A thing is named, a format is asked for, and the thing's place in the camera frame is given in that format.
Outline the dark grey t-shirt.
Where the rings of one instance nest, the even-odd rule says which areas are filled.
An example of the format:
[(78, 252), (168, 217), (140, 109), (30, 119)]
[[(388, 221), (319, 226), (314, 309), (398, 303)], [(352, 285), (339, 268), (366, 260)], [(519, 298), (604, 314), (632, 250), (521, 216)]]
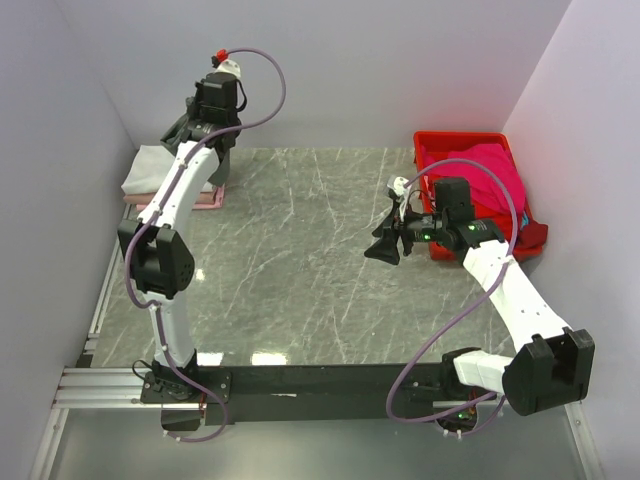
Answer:
[[(208, 134), (222, 129), (209, 122), (190, 119), (187, 114), (179, 117), (163, 134), (160, 143), (173, 155), (176, 155), (178, 146), (188, 141), (198, 142)], [(216, 153), (219, 160), (217, 170), (208, 178), (208, 182), (215, 187), (225, 184), (230, 173), (230, 151), (235, 146), (237, 133), (228, 133), (210, 140), (205, 148)]]

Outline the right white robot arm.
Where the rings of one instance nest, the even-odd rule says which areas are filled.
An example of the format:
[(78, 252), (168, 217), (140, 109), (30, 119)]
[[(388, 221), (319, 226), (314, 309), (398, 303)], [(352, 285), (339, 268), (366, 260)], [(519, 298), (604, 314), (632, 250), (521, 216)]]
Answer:
[(431, 213), (411, 209), (407, 179), (393, 176), (387, 188), (392, 208), (374, 230), (376, 241), (366, 257), (396, 265), (417, 242), (443, 246), (482, 287), (516, 350), (512, 358), (475, 347), (444, 355), (438, 377), (442, 393), (460, 399), (473, 387), (484, 389), (502, 396), (521, 416), (583, 400), (594, 339), (554, 312), (510, 253), (502, 231), (476, 217), (469, 183), (459, 177), (437, 181)]

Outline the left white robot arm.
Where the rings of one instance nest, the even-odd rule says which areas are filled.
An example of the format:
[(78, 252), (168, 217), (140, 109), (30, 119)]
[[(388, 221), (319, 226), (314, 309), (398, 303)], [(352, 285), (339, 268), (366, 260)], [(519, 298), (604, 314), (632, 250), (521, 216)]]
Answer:
[(153, 322), (155, 353), (145, 382), (179, 402), (204, 391), (187, 322), (195, 259), (182, 232), (202, 188), (226, 182), (246, 105), (238, 73), (217, 69), (197, 81), (185, 113), (161, 139), (173, 156), (167, 176), (139, 216), (118, 227), (128, 294)]

